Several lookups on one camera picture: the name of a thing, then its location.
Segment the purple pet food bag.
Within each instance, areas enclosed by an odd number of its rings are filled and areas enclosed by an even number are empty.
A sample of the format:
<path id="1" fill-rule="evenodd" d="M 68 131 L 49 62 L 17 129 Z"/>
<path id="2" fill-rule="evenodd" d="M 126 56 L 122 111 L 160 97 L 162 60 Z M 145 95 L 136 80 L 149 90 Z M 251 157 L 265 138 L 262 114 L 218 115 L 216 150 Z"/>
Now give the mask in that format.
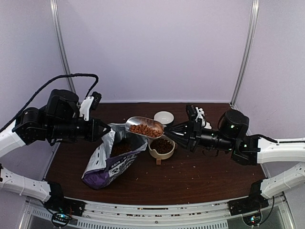
<path id="1" fill-rule="evenodd" d="M 124 124 L 109 124 L 111 131 L 102 137 L 102 143 L 95 149 L 81 177 L 84 184 L 101 189 L 112 183 L 146 150 L 145 137 L 128 133 Z M 112 156 L 112 150 L 126 140 L 131 149 L 126 153 Z"/>

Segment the metal food scoop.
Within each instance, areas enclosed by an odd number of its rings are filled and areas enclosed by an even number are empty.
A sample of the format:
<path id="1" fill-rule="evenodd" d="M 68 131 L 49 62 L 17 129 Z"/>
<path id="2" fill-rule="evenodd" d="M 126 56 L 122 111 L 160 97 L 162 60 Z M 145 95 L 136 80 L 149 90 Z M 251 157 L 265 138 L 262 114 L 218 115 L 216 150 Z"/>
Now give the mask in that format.
<path id="1" fill-rule="evenodd" d="M 141 116 L 130 117 L 124 125 L 127 132 L 150 139 L 160 138 L 164 134 L 166 126 L 158 121 Z"/>

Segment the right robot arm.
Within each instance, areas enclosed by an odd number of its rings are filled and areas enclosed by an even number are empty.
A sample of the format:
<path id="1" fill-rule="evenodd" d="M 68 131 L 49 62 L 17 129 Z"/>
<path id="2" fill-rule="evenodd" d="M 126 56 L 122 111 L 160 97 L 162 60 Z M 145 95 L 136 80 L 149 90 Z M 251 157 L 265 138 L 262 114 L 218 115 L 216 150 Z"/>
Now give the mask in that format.
<path id="1" fill-rule="evenodd" d="M 256 166 L 270 162 L 296 162 L 297 164 L 277 176 L 265 178 L 251 185 L 249 197 L 244 200 L 247 210 L 255 210 L 263 198 L 292 189 L 305 182 L 305 140 L 273 139 L 261 134 L 247 135 L 249 118 L 237 110 L 226 111 L 219 120 L 217 130 L 206 128 L 205 118 L 189 105 L 189 120 L 166 127 L 164 134 L 193 152 L 200 147 L 231 153 L 231 159 L 243 166 Z"/>

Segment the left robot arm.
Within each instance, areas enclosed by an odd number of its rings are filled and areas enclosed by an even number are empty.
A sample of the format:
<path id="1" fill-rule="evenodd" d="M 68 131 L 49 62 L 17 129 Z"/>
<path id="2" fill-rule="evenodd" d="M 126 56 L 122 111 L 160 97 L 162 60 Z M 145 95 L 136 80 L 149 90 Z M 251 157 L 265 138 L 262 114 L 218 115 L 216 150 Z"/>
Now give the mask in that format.
<path id="1" fill-rule="evenodd" d="M 44 107 L 26 108 L 0 132 L 0 155 L 36 141 L 48 141 L 53 145 L 59 140 L 71 143 L 78 139 L 88 142 L 99 140 L 111 130 L 100 119 L 90 117 L 90 112 L 97 108 L 100 99 L 101 94 L 93 93 L 79 103 L 78 95 L 71 91 L 52 90 Z M 4 167 L 0 168 L 0 187 L 21 196 L 49 201 L 58 212 L 64 212 L 69 206 L 60 184 L 30 179 Z"/>

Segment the brown kibble pet food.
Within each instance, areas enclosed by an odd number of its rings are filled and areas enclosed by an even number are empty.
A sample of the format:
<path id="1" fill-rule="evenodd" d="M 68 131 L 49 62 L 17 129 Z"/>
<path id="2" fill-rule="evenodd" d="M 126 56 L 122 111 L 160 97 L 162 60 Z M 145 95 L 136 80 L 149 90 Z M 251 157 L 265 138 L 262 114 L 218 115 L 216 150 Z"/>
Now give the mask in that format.
<path id="1" fill-rule="evenodd" d="M 115 134 L 115 143 L 112 147 L 111 157 L 122 156 L 122 155 L 135 155 L 137 156 L 140 152 L 145 149 L 149 149 L 150 154 L 157 159 L 167 159 L 171 157 L 174 152 L 174 142 L 166 138 L 161 137 L 161 131 L 149 127 L 145 124 L 131 125 L 128 130 L 130 133 L 125 133 L 125 136 L 119 135 L 123 133 L 125 127 L 122 125 L 115 125 L 117 129 Z M 144 149 L 138 147 L 141 138 L 138 134 L 147 135 L 149 137 L 158 137 L 156 140 L 151 140 Z"/>

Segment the dark blue ceramic bowl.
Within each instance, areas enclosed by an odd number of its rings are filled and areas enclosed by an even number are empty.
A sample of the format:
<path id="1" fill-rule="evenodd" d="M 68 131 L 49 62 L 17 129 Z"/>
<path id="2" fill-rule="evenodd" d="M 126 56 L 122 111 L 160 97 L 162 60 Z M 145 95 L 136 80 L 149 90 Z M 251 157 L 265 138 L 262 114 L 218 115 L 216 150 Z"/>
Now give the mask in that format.
<path id="1" fill-rule="evenodd" d="M 174 115 L 168 111 L 159 111 L 153 119 L 163 125 L 171 125 L 174 122 Z"/>

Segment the cream cat-ear bowl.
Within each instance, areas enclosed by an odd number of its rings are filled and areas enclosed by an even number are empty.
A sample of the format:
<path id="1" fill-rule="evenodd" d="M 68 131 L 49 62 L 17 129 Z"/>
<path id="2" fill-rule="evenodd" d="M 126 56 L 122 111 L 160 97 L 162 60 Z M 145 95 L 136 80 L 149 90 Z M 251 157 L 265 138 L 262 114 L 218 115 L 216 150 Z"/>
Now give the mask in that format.
<path id="1" fill-rule="evenodd" d="M 156 160 L 157 165 L 161 165 L 163 160 L 170 158 L 176 150 L 176 143 L 166 136 L 150 140 L 148 144 L 148 151 L 150 155 Z"/>

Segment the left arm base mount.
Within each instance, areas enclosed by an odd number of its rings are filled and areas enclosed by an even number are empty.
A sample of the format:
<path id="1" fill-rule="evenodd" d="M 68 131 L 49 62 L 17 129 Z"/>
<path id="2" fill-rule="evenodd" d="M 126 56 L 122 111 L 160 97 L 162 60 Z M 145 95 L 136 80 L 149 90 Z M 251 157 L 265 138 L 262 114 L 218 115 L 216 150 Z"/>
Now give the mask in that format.
<path id="1" fill-rule="evenodd" d="M 66 198 L 61 185 L 48 181 L 50 198 L 43 202 L 43 206 L 51 213 L 51 223 L 56 228 L 66 227 L 73 216 L 81 217 L 86 203 L 80 200 Z"/>

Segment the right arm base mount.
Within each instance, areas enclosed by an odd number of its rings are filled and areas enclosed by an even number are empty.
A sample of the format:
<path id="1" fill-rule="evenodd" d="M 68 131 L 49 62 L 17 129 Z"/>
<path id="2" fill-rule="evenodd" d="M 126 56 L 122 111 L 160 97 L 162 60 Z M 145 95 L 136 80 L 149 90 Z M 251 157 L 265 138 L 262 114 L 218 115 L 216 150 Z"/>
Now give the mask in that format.
<path id="1" fill-rule="evenodd" d="M 269 206 L 268 199 L 262 196 L 260 189 L 262 182 L 262 180 L 254 182 L 247 197 L 228 202 L 230 215 L 243 215 L 244 223 L 250 227 L 258 226 L 263 221 L 261 210 Z"/>

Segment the front aluminium rail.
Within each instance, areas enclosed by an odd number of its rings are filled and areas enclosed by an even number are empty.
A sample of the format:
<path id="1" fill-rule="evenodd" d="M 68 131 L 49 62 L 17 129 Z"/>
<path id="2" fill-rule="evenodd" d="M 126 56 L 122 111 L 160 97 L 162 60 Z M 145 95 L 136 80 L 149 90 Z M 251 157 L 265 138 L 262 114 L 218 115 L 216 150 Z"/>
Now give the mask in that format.
<path id="1" fill-rule="evenodd" d="M 199 204 L 145 206 L 86 202 L 81 216 L 73 216 L 68 229 L 248 229 L 251 216 L 262 217 L 260 229 L 294 229 L 284 195 L 258 211 L 232 215 L 227 201 Z"/>

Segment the left aluminium frame post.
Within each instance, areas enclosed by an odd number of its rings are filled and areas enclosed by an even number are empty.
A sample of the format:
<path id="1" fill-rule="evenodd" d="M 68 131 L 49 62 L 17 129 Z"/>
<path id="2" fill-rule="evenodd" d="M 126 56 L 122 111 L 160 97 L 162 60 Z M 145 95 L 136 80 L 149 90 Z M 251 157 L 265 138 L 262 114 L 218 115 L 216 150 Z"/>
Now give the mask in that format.
<path id="1" fill-rule="evenodd" d="M 55 28 L 55 35 L 57 38 L 57 43 L 59 47 L 60 59 L 63 66 L 63 70 L 65 74 L 71 74 L 68 58 L 66 54 L 66 50 L 64 47 L 64 40 L 61 31 L 61 24 L 60 24 L 60 17 L 58 11 L 58 3 L 56 0 L 50 0 L 50 7 L 51 7 L 51 15 L 53 19 L 53 24 Z"/>

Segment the aluminium frame post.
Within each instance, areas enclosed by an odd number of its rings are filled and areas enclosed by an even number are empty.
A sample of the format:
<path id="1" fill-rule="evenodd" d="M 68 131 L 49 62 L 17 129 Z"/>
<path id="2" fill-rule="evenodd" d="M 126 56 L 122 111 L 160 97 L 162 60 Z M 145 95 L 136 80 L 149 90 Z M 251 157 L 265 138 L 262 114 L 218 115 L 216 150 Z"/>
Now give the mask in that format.
<path id="1" fill-rule="evenodd" d="M 252 1 L 252 7 L 251 7 L 250 18 L 249 18 L 249 25 L 248 25 L 248 32 L 247 32 L 247 37 L 246 37 L 246 42 L 245 42 L 245 47 L 244 47 L 244 53 L 243 53 L 237 81 L 235 84 L 233 96 L 230 101 L 230 106 L 232 108 L 236 108 L 238 95 L 241 90 L 243 79 L 245 77 L 247 65 L 249 62 L 251 48 L 252 48 L 252 45 L 254 42 L 254 37 L 255 37 L 255 32 L 256 32 L 257 22 L 258 22 L 258 17 L 259 17 L 259 6 L 260 6 L 259 0 Z"/>
<path id="2" fill-rule="evenodd" d="M 63 70 L 65 74 L 71 74 L 68 58 L 66 54 L 66 50 L 64 47 L 64 40 L 61 31 L 61 24 L 60 24 L 60 17 L 58 11 L 58 3 L 56 0 L 50 0 L 50 7 L 51 7 L 51 15 L 53 19 L 53 24 L 55 28 L 55 35 L 57 38 L 57 43 L 59 47 L 60 59 L 63 66 Z"/>

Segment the right aluminium frame post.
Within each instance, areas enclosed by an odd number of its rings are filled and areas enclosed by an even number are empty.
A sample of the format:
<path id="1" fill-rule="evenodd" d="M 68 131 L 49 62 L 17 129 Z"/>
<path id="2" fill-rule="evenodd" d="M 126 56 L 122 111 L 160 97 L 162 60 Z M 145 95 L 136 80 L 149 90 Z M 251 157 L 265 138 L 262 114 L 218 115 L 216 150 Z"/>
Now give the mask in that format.
<path id="1" fill-rule="evenodd" d="M 259 0 L 252 1 L 252 7 L 251 7 L 250 18 L 249 18 L 249 25 L 248 25 L 248 32 L 247 32 L 247 37 L 246 37 L 246 42 L 245 42 L 245 47 L 244 47 L 244 53 L 243 53 L 237 81 L 235 84 L 233 96 L 230 101 L 230 106 L 232 108 L 236 108 L 238 95 L 241 90 L 243 79 L 245 77 L 247 65 L 249 62 L 251 48 L 252 48 L 252 45 L 254 42 L 254 37 L 255 37 L 255 32 L 256 32 L 257 22 L 258 22 L 258 17 L 259 17 L 259 6 L 260 6 Z"/>

